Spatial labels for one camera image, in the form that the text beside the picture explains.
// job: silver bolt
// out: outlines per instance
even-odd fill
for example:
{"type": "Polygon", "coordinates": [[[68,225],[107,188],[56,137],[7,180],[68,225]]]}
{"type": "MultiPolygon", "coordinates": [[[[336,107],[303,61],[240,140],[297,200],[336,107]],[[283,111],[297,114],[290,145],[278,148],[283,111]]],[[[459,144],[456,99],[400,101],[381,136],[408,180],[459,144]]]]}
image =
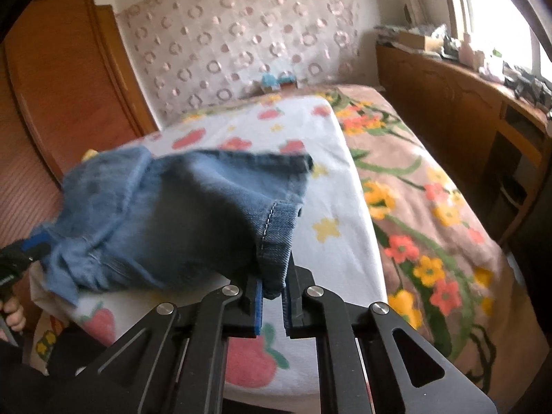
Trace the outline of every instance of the silver bolt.
{"type": "Polygon", "coordinates": [[[374,305],[372,305],[372,310],[377,315],[386,315],[387,313],[389,313],[389,305],[383,302],[376,302],[374,305]]]}
{"type": "Polygon", "coordinates": [[[166,316],[171,314],[175,310],[175,306],[169,302],[163,302],[157,306],[157,313],[161,316],[166,316]]]}
{"type": "Polygon", "coordinates": [[[223,287],[223,294],[225,296],[235,296],[239,293],[239,288],[236,285],[227,285],[223,287]]]}
{"type": "Polygon", "coordinates": [[[320,297],[322,294],[324,294],[324,288],[321,286],[309,286],[307,288],[307,294],[311,297],[320,297]]]}

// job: cardboard box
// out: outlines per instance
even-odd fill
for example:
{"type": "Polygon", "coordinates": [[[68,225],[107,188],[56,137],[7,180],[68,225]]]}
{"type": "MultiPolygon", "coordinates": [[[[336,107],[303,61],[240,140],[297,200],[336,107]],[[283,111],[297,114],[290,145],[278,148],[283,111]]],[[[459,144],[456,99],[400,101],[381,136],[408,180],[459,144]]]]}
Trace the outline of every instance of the cardboard box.
{"type": "Polygon", "coordinates": [[[433,51],[440,53],[443,46],[443,39],[434,39],[432,37],[412,34],[411,32],[401,31],[398,33],[398,43],[408,48],[422,49],[424,51],[433,51]]]}

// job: blue denim garment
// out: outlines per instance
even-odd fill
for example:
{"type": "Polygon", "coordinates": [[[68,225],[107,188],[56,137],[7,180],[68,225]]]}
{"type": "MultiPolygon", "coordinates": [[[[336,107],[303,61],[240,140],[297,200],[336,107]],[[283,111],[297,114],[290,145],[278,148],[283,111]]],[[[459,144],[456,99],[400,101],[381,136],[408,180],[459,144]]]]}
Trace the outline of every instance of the blue denim garment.
{"type": "Polygon", "coordinates": [[[79,164],[46,231],[46,286],[76,304],[78,288],[182,289],[255,257],[264,295],[283,287],[308,155],[196,150],[154,159],[144,147],[79,164]]]}

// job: finger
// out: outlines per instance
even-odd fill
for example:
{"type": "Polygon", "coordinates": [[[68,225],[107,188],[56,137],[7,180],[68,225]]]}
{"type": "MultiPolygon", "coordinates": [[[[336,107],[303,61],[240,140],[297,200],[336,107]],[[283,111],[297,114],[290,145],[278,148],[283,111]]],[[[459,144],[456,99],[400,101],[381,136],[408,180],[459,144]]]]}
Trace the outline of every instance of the finger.
{"type": "Polygon", "coordinates": [[[16,297],[12,297],[10,300],[6,302],[4,305],[4,312],[6,313],[13,313],[17,311],[17,309],[21,306],[19,303],[19,300],[16,297]]]}
{"type": "Polygon", "coordinates": [[[14,325],[12,327],[12,330],[15,332],[21,332],[25,328],[26,323],[27,323],[27,319],[24,317],[21,322],[19,322],[17,325],[14,325]]]}
{"type": "Polygon", "coordinates": [[[23,307],[19,306],[17,311],[15,313],[10,314],[6,318],[6,324],[8,324],[8,327],[13,328],[13,326],[17,325],[24,319],[23,316],[23,307]]]}

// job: window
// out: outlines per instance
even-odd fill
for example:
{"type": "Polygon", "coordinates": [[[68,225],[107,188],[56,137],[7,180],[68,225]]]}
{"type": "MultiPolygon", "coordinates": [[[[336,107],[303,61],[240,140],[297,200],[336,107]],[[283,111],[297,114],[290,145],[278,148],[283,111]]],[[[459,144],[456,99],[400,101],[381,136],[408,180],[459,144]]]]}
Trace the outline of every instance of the window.
{"type": "Polygon", "coordinates": [[[552,88],[552,63],[529,24],[511,0],[467,0],[460,13],[469,17],[475,46],[496,48],[510,65],[518,65],[552,88]]]}

